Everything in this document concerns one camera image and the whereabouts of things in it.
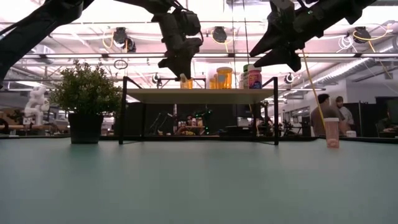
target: white statue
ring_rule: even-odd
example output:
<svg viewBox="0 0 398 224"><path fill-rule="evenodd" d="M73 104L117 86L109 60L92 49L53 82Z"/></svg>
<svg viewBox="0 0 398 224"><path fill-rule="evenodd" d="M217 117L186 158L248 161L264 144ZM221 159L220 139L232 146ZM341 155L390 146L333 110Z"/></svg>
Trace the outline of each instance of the white statue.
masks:
<svg viewBox="0 0 398 224"><path fill-rule="evenodd" d="M35 124L43 124L43 111L50 109L50 102L44 97L45 87L33 87L29 93L29 101L25 106L25 117L35 116Z"/></svg>

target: table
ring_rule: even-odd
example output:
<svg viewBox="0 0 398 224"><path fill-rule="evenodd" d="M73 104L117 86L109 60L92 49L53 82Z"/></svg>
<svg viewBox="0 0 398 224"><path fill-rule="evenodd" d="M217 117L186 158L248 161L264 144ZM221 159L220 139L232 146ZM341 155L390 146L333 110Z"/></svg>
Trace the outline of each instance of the table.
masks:
<svg viewBox="0 0 398 224"><path fill-rule="evenodd" d="M127 83L135 84L138 89L127 89ZM123 93L121 100L121 121L126 117L126 101L127 96L133 97L142 103L141 119L141 141L145 140L145 118L146 118L146 104L227 104L227 105L251 105L255 111L257 105L266 98L273 96L274 102L278 102L278 78L273 77L266 81L262 86L268 83L273 83L273 89L260 90L209 90L209 89L143 89L134 80L129 77L123 77ZM274 107L274 116L278 117L278 107ZM257 114L253 116L252 135L257 136L256 129ZM124 142L124 125L121 122L119 125L119 144ZM274 124L275 132L278 129L278 124ZM278 145L279 136L275 135L274 144Z"/></svg>
<svg viewBox="0 0 398 224"><path fill-rule="evenodd" d="M398 223L393 144L0 140L0 223Z"/></svg>

